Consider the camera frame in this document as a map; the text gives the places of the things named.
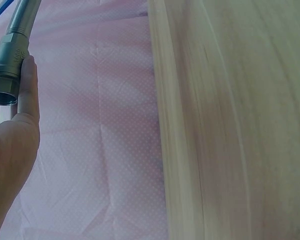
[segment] pink sheet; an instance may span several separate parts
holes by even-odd
[[[168,239],[146,2],[42,0],[41,144],[1,240]]]

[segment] metal pipe fitting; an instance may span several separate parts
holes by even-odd
[[[0,105],[18,102],[21,67],[41,0],[19,0],[0,42]]]

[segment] white dots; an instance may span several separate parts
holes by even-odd
[[[14,206],[2,230],[7,239],[15,226],[33,230],[27,239],[168,240],[151,38],[139,17],[147,0],[78,2],[42,1],[30,49],[39,158],[22,211]]]

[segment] hand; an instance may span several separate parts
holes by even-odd
[[[11,121],[0,124],[0,228],[35,163],[39,118],[37,65],[29,56],[22,64],[18,106],[11,107]]]

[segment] light wood panel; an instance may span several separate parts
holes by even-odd
[[[171,240],[300,240],[300,0],[148,0]]]

